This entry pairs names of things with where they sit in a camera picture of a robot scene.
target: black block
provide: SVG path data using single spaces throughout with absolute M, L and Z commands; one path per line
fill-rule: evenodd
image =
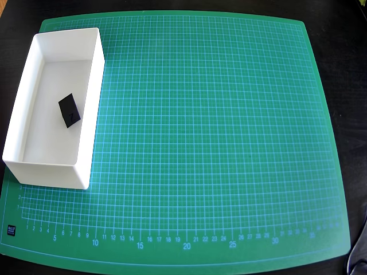
M 61 114 L 63 115 L 65 124 L 69 128 L 75 122 L 80 120 L 80 115 L 74 101 L 73 94 L 71 93 L 64 99 L 58 102 L 60 106 Z

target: green cutting mat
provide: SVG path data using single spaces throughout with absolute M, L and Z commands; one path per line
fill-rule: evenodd
M 1 253 L 98 273 L 250 273 L 348 251 L 337 150 L 304 24 L 136 11 L 99 27 L 91 184 L 2 187 Z M 15 237 L 7 235 L 16 226 Z

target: dark table surface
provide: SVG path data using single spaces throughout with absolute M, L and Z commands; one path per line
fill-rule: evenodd
M 32 37 L 44 19 L 124 10 L 213 10 L 301 20 L 329 107 L 355 240 L 367 205 L 367 22 L 355 0 L 8 0 L 0 18 L 0 152 Z M 2 182 L 5 164 L 0 162 Z M 366 257 L 361 249 L 357 257 Z M 342 274 L 339 257 L 267 274 Z M 4 274 L 76 274 L 0 256 Z

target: white plastic container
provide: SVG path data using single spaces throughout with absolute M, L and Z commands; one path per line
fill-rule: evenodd
M 20 183 L 88 188 L 103 69 L 98 28 L 33 37 L 2 155 Z M 67 128 L 70 93 L 81 120 Z

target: logo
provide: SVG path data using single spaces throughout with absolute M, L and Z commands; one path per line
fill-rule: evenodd
M 14 225 L 7 226 L 7 234 L 10 236 L 15 236 L 15 226 Z

